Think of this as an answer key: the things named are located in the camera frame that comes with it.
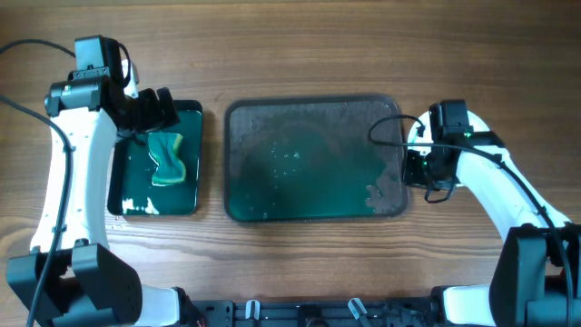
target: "plastic tray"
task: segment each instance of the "plastic tray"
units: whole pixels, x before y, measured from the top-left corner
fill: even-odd
[[[175,100],[177,125],[162,132],[183,136],[178,156],[186,166],[186,180],[171,186],[152,185],[157,165],[149,156],[147,134],[138,135],[145,145],[124,140],[115,146],[107,208],[115,215],[185,215],[198,203],[202,154],[202,107],[197,101]]]
[[[234,221],[393,217],[408,205],[401,148],[367,140],[386,95],[249,99],[224,117],[224,209]],[[389,121],[374,136],[401,142]]]

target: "wood grain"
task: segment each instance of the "wood grain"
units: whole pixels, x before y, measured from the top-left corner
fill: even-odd
[[[0,9],[0,43],[127,45],[142,87],[168,86],[205,111],[200,209],[191,217],[107,217],[112,250],[142,281],[193,299],[377,299],[489,282],[501,247],[474,197],[382,223],[231,222],[222,209],[222,124],[239,98],[383,93],[406,114],[465,98],[549,202],[581,222],[581,4],[394,1]],[[0,90],[42,112],[74,62],[38,45],[0,57]],[[27,254],[42,205],[49,131],[0,106],[0,271]],[[0,278],[0,326],[26,310]]]
[[[349,2],[352,0],[252,0],[257,3],[321,3]],[[65,7],[65,6],[102,6],[102,5],[199,5],[199,4],[246,4],[247,0],[3,0],[3,7]]]

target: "green sponge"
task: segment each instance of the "green sponge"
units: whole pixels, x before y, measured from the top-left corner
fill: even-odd
[[[148,136],[149,156],[158,165],[152,183],[168,186],[185,181],[185,164],[178,158],[183,136],[175,133],[151,133]]]

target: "black cable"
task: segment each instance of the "black cable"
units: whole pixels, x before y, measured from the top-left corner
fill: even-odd
[[[48,45],[48,46],[52,46],[55,49],[59,49],[61,51],[63,51],[64,53],[70,55],[71,57],[75,58],[74,52],[65,48],[62,45],[58,45],[55,43],[52,43],[50,41],[45,41],[45,40],[39,40],[39,39],[26,39],[26,40],[18,40],[18,41],[13,41],[5,46],[3,46],[2,48],[0,48],[0,55],[4,53],[4,51],[10,49],[13,46],[17,46],[17,45],[29,45],[29,44],[37,44],[37,45]]]
[[[383,123],[387,122],[388,120],[393,120],[393,119],[411,119],[413,121],[418,122],[419,123],[418,136],[419,137],[424,136],[424,131],[426,131],[426,126],[424,125],[424,123],[422,123],[422,121],[420,121],[419,118],[417,118],[416,116],[412,116],[409,114],[392,114],[392,115],[389,115],[387,117],[383,117],[371,126],[371,128],[369,129],[369,132],[371,133],[371,131],[373,131],[375,129],[375,127],[377,127],[379,124],[383,124]]]
[[[563,245],[563,240],[561,240],[561,237],[558,235],[558,232],[556,231],[556,227],[553,224],[553,221],[551,221],[551,218],[548,216],[547,209],[538,202],[537,198],[532,194],[532,192],[528,189],[527,185],[518,177],[518,175],[515,172],[513,172],[510,168],[508,168],[507,164],[505,162],[503,162],[501,158],[499,158],[493,154],[489,154],[488,152],[478,150],[475,148],[471,148],[471,147],[452,145],[452,144],[420,144],[420,143],[402,143],[402,142],[388,142],[388,141],[376,140],[373,137],[371,137],[371,133],[379,124],[375,123],[374,125],[372,125],[368,131],[368,134],[367,134],[368,140],[370,142],[372,142],[373,144],[386,145],[386,146],[397,146],[397,147],[404,147],[404,148],[407,148],[408,146],[427,146],[427,147],[439,147],[439,148],[447,148],[447,149],[453,149],[453,150],[466,151],[468,153],[476,154],[476,155],[479,155],[481,157],[484,157],[484,158],[488,159],[489,161],[491,161],[492,163],[498,165],[498,167],[500,169],[504,170],[518,184],[518,186],[527,195],[529,201],[535,207],[535,210],[538,211],[538,214],[540,214],[540,216],[543,217],[543,220],[545,220],[545,223],[547,223],[547,226],[548,226],[548,229],[550,231],[553,242],[555,243],[555,246],[557,247],[557,250],[559,252],[559,256],[561,257],[561,260],[563,261],[563,268],[565,269],[565,279],[566,279],[566,325],[567,325],[567,327],[572,327],[573,326],[573,278],[572,278],[572,273],[571,273],[571,263],[569,262],[569,258],[566,256],[566,250],[565,250],[565,246]]]
[[[17,45],[25,45],[25,44],[40,44],[40,45],[48,45],[52,46],[53,48],[59,49],[66,54],[75,57],[74,53],[61,46],[54,44],[49,41],[45,40],[38,40],[38,39],[28,39],[28,40],[19,40],[11,42],[2,48],[0,48],[0,55],[4,53],[4,51],[10,49],[13,46]],[[53,123],[50,119],[44,117],[43,115],[28,109],[20,104],[15,103],[14,101],[8,99],[7,97],[0,94],[0,101],[4,102],[5,104],[10,105],[14,109],[23,112],[25,114],[29,114],[32,117],[40,120],[41,122],[50,126],[61,138],[63,142],[63,151],[64,151],[64,181],[63,181],[63,190],[61,191],[61,201],[58,207],[58,215],[56,217],[56,226],[54,227],[54,236],[53,241],[51,243],[51,247],[48,250],[48,254],[46,255],[46,261],[44,262],[43,270],[40,273],[40,277],[38,278],[38,284],[36,285],[36,289],[34,290],[33,300],[30,304],[30,311],[28,312],[28,319],[26,320],[26,326],[32,327],[34,325],[34,317],[36,316],[36,311],[38,309],[38,303],[40,302],[40,298],[42,292],[44,290],[44,285],[46,284],[46,278],[50,271],[50,266],[54,259],[54,253],[56,252],[56,248],[58,247],[58,243],[61,241],[61,234],[63,232],[64,227],[64,216],[66,214],[66,205],[69,198],[70,193],[70,185],[71,185],[71,171],[73,170],[73,158],[72,158],[72,151],[71,143],[69,142],[68,137],[63,132],[63,130]]]

